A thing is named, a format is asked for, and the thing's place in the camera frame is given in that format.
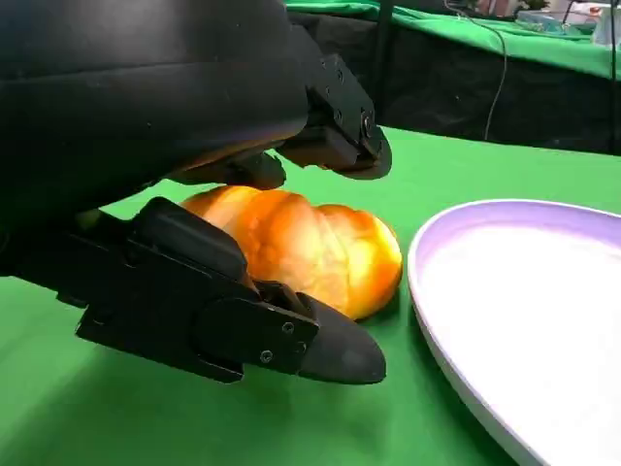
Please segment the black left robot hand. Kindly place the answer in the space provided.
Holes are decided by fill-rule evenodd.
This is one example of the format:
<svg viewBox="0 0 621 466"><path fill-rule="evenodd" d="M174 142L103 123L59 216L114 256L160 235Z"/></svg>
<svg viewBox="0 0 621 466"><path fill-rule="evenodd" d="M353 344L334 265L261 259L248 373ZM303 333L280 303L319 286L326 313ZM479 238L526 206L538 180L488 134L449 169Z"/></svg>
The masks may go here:
<svg viewBox="0 0 621 466"><path fill-rule="evenodd" d="M5 1L1 272L81 308L89 342L233 383L246 365L381 382L375 340L157 197L164 179L273 188L282 159L384 177L372 99L280 1Z"/></svg>

